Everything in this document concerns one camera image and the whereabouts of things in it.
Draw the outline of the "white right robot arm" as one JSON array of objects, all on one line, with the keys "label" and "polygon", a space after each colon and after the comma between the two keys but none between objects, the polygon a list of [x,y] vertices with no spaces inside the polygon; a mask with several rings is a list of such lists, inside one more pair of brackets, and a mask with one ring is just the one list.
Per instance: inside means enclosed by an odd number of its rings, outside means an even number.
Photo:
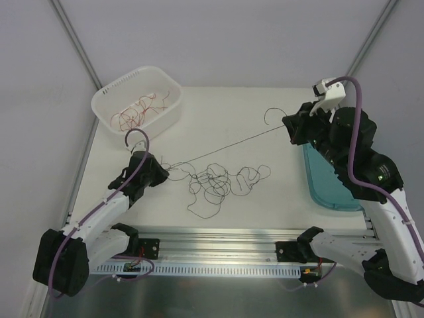
[{"label": "white right robot arm", "polygon": [[380,297],[423,305],[423,261],[409,232],[413,221],[403,180],[394,162],[372,149],[376,123],[364,111],[360,113],[353,164],[356,184],[348,176],[355,108],[344,107],[335,113],[318,110],[310,115],[313,106],[304,103],[296,114],[282,118],[290,142],[310,144],[330,163],[371,218],[382,247],[360,247],[311,227],[297,238],[298,256],[307,262],[316,257],[333,260],[362,276]]}]

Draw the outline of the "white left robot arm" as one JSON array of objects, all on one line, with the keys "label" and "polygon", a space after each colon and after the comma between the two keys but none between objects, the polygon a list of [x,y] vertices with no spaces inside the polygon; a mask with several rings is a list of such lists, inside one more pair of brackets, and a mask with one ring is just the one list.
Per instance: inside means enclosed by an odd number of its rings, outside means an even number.
[{"label": "white left robot arm", "polygon": [[107,187],[105,195],[81,220],[60,230],[48,229],[40,239],[32,278],[62,295],[75,296],[90,272],[121,254],[138,253],[138,231],[116,223],[143,195],[168,179],[169,173],[149,152],[136,151],[129,165]]}]

